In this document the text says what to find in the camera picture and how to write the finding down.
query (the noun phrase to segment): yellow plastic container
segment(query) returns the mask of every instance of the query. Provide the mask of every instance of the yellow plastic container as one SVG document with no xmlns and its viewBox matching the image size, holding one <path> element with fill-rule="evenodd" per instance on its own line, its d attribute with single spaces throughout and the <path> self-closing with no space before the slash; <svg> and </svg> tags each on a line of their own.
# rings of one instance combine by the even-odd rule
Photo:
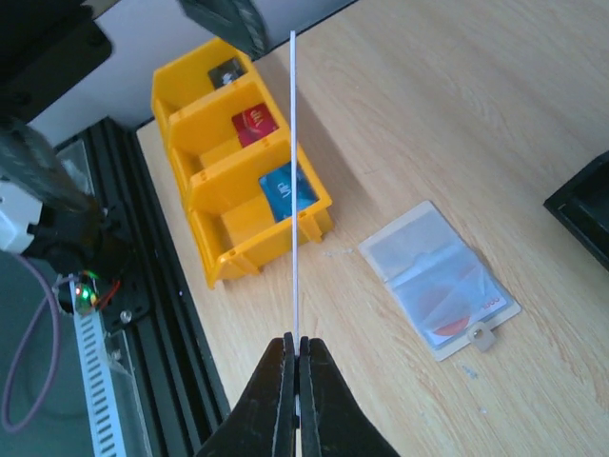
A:
<svg viewBox="0 0 609 457">
<path fill-rule="evenodd" d="M 209 70 L 235 56 L 246 74 L 214 90 Z M 260 104 L 276 129 L 242 147 L 233 117 Z M 208 286 L 258 274 L 290 251 L 292 218 L 275 222 L 259 182 L 290 162 L 289 126 L 247 57 L 212 40 L 155 72 L 152 108 Z M 317 197 L 298 214 L 299 243 L 321 242 L 332 201 L 300 146 L 297 154 Z"/>
<path fill-rule="evenodd" d="M 239 61 L 246 74 L 256 71 L 247 55 L 214 38 L 154 72 L 152 111 L 166 147 L 172 116 L 212 93 L 214 87 L 207 72 L 232 58 Z"/>
</svg>

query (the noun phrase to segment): wooden table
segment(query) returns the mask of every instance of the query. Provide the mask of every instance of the wooden table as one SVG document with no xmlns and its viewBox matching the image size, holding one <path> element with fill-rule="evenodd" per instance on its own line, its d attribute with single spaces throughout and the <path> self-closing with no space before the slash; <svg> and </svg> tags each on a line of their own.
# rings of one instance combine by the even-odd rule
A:
<svg viewBox="0 0 609 457">
<path fill-rule="evenodd" d="M 609 276 L 542 206 L 609 149 L 609 7 L 362 0 L 304 33 L 299 138 L 336 228 L 301 250 L 302 326 L 404 455 L 609 452 Z M 257 64 L 288 114 L 288 49 Z M 286 255 L 206 288 L 157 126 L 139 138 L 234 405 L 292 326 Z M 524 311 L 433 360 L 358 244 L 430 199 Z"/>
</svg>

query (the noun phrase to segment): red packet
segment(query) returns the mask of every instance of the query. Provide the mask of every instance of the red packet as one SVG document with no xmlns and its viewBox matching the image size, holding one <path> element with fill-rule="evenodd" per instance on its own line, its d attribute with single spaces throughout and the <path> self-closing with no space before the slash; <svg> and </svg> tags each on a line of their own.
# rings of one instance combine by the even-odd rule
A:
<svg viewBox="0 0 609 457">
<path fill-rule="evenodd" d="M 246 147 L 269 135 L 277 129 L 277 124 L 264 103 L 246 109 L 232 117 L 241 146 Z"/>
</svg>

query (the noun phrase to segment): storage bin compartment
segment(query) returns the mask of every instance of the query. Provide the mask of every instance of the storage bin compartment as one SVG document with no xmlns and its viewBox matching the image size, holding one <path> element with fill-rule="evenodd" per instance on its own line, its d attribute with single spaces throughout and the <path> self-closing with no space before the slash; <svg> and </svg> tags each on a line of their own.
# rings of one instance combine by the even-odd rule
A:
<svg viewBox="0 0 609 457">
<path fill-rule="evenodd" d="M 248 154 L 248 147 L 260 141 L 251 137 L 249 143 L 245 143 L 243 135 L 240 138 L 243 128 L 239 129 L 239 123 L 258 120 L 260 126 L 266 129 L 255 129 L 256 124 L 253 123 L 252 133 L 261 139 L 277 136 L 279 130 L 287 129 L 284 117 L 266 87 L 253 76 L 244 76 L 184 109 L 180 118 L 173 123 L 169 161 L 176 172 L 183 200 L 188 181 L 193 175 L 232 154 Z M 269 122 L 276 127 L 270 128 Z"/>
<path fill-rule="evenodd" d="M 214 38 L 154 72 L 151 104 L 166 147 L 171 116 L 215 91 L 212 79 L 218 75 L 214 75 L 214 69 L 232 59 L 243 74 L 253 70 L 245 54 Z"/>
<path fill-rule="evenodd" d="M 258 142 L 241 159 L 193 176 L 187 192 L 188 221 L 211 288 L 218 279 L 257 274 L 262 265 L 291 250 L 292 218 L 275 222 L 259 182 L 290 162 L 288 133 L 275 142 Z M 300 148 L 298 161 L 317 197 L 299 212 L 299 241 L 320 242 L 332 229 L 331 200 Z"/>
</svg>

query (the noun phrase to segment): purple cable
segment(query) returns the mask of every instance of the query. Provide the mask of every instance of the purple cable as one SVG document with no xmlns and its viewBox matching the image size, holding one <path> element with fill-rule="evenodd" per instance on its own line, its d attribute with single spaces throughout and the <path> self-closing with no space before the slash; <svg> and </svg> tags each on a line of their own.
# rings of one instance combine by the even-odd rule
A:
<svg viewBox="0 0 609 457">
<path fill-rule="evenodd" d="M 45 298 L 43 298 L 42 302 L 40 302 L 40 305 L 34 313 L 31 322 L 29 322 L 28 328 L 26 329 L 26 332 L 19 343 L 19 347 L 15 352 L 14 358 L 12 359 L 12 363 L 10 364 L 9 376 L 7 377 L 7 383 L 5 384 L 4 392 L 2 394 L 2 427 L 4 427 L 4 430 L 6 430 L 8 433 L 18 433 L 23 430 L 29 424 L 29 422 L 31 422 L 33 417 L 36 415 L 36 412 L 38 412 L 38 409 L 40 409 L 40 406 L 42 406 L 43 402 L 45 401 L 45 398 L 47 398 L 50 386 L 52 385 L 55 373 L 57 372 L 57 363 L 59 362 L 59 306 L 57 305 L 55 294 L 42 273 L 38 271 L 38 269 L 28 259 L 17 254 L 13 254 L 13 257 L 21 262 L 21 264 L 27 268 L 38 280 L 40 286 L 45 292 Z M 63 278 L 56 283 L 56 285 L 59 283 L 69 282 L 70 280 L 71 278 Z M 45 310 L 46 304 L 49 304 L 50 318 L 53 328 L 53 344 L 50 356 L 49 374 L 47 375 L 45 384 L 40 390 L 38 398 L 36 398 L 36 401 L 32 405 L 28 414 L 26 414 L 26 417 L 18 424 L 13 424 L 10 421 L 10 395 L 12 393 L 12 384 L 14 382 L 15 373 L 21 357 L 23 357 L 24 350 L 28 345 L 28 341 L 33 334 L 34 327 L 36 327 L 40 316 Z"/>
</svg>

